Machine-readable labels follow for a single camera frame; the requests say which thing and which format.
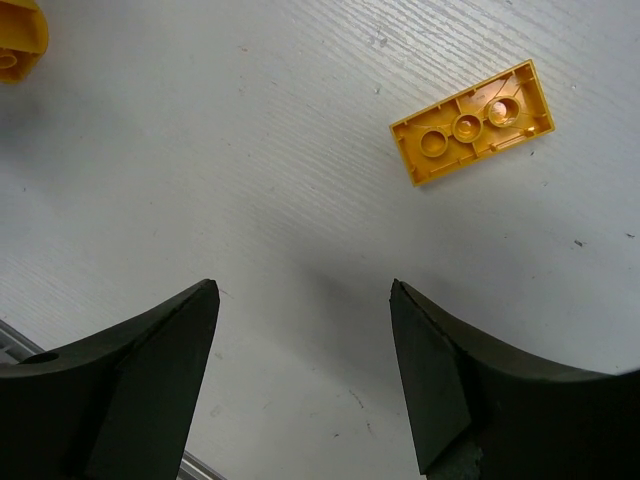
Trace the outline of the orange rectangular lego brick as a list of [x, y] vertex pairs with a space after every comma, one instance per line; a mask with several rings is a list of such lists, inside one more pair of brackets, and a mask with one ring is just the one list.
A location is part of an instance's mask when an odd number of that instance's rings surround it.
[[554, 130], [531, 59], [390, 125], [415, 187]]

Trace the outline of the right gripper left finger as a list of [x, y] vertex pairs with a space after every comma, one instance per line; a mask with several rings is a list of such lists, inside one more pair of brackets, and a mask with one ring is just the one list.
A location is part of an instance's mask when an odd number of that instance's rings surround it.
[[178, 478], [219, 306], [205, 279], [51, 350], [3, 325], [2, 477]]

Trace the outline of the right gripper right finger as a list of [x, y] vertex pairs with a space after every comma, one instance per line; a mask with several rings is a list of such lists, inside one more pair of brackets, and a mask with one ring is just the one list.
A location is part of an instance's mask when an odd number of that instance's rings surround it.
[[638, 477], [637, 371], [608, 375], [528, 353], [399, 280], [390, 311], [424, 477]]

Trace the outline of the yellow rounded lego brick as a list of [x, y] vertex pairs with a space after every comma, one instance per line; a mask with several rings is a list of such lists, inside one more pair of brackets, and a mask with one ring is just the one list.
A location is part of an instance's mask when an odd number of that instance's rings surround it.
[[6, 0], [1, 2], [0, 21], [1, 82], [17, 84], [47, 50], [47, 20], [35, 1]]

